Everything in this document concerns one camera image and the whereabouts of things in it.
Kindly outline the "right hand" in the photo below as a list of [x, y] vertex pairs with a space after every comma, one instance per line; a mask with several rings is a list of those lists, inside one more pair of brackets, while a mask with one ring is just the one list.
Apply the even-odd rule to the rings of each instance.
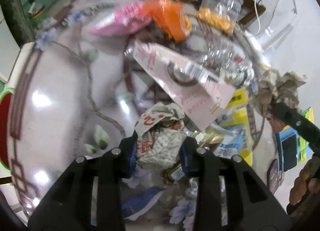
[[289, 204], [293, 206], [298, 204], [307, 191], [314, 194], [319, 192], [319, 178], [310, 177], [312, 168], [318, 163], [319, 158], [316, 156], [308, 160], [304, 165], [290, 190]]

